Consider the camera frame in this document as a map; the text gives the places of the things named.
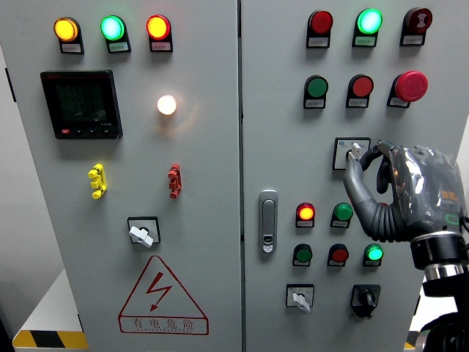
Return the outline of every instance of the yellow terminal connector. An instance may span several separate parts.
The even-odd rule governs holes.
[[[101,164],[94,165],[93,168],[89,170],[88,177],[92,179],[89,182],[91,188],[96,189],[92,194],[93,199],[101,198],[104,192],[108,189],[106,177],[104,175],[104,166]]]

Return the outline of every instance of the red push button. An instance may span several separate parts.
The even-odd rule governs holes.
[[[394,89],[400,100],[412,103],[425,95],[428,80],[422,72],[408,71],[398,77]]]
[[[363,98],[370,95],[373,90],[373,81],[368,76],[361,76],[356,79],[352,85],[353,94],[357,97]]]
[[[309,25],[317,34],[325,34],[332,28],[332,15],[327,11],[316,11],[311,15]]]
[[[332,259],[334,262],[343,263],[349,259],[349,252],[344,249],[339,249],[332,254]]]
[[[404,25],[413,34],[423,34],[431,26],[433,16],[430,10],[416,7],[409,10],[404,17]]]
[[[349,251],[342,243],[336,243],[329,249],[328,266],[345,267],[345,262],[349,259]]]

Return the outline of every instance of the white switch knob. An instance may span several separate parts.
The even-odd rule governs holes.
[[[129,231],[129,235],[132,238],[132,242],[143,244],[147,248],[151,247],[153,244],[153,238],[149,237],[148,231],[144,229],[140,230],[135,226],[132,226]]]
[[[300,308],[305,313],[311,313],[311,307],[306,303],[304,296],[293,293],[293,301],[295,302],[296,307]]]

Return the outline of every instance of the gray metal panel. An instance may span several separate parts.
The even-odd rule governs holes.
[[[173,54],[149,52],[145,23],[155,13],[171,21]],[[106,15],[125,21],[132,53],[107,53]],[[53,23],[62,16],[79,22],[83,56],[60,54]],[[2,1],[0,41],[91,350],[239,351],[237,2]],[[56,140],[40,72],[94,69],[114,71],[123,138]],[[165,94],[178,102],[170,118],[156,110]],[[86,174],[97,162],[108,191],[94,200]],[[176,200],[173,163],[183,183]],[[161,243],[130,244],[129,216],[158,216]],[[120,332],[118,314],[154,254],[208,317],[208,336]],[[171,291],[161,302],[178,307]]]
[[[417,6],[434,15],[425,46],[400,48],[402,19]],[[368,7],[383,12],[377,47],[352,48],[356,16]],[[333,15],[329,49],[305,48],[307,20],[315,10]],[[435,146],[456,157],[469,112],[469,8],[464,1],[244,0],[242,11],[247,351],[402,351],[423,273],[414,269],[408,243],[383,244],[383,266],[363,268],[363,251],[372,240],[356,217],[348,230],[329,227],[334,206],[348,200],[343,172],[332,171],[334,139],[369,136],[372,142]],[[408,110],[387,108],[393,80],[408,70],[427,75],[427,94]],[[346,109],[347,85],[359,73],[374,80],[369,108]],[[303,110],[305,80],[315,74],[328,80],[327,107]],[[376,170],[366,173],[371,190]],[[278,192],[272,255],[258,248],[257,198],[264,189]],[[295,229],[302,202],[316,208],[314,229]],[[299,243],[313,249],[310,268],[292,267]],[[350,252],[344,268],[326,266],[335,243]],[[314,284],[310,315],[285,307],[289,283]],[[372,319],[354,316],[354,284],[381,286]]]

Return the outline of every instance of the red triangle warning sign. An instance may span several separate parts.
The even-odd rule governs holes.
[[[130,334],[208,335],[208,318],[157,255],[152,256],[119,313]]]

